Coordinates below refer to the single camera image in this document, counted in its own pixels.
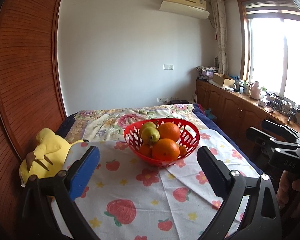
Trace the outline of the person's right hand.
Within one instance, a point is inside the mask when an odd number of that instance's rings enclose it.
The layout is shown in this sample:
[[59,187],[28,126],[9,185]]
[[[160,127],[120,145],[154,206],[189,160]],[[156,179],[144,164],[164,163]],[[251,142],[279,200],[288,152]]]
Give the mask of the person's right hand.
[[279,208],[285,207],[292,196],[292,191],[300,192],[300,178],[292,181],[290,176],[291,174],[288,171],[283,171],[281,175],[279,188],[276,194]]

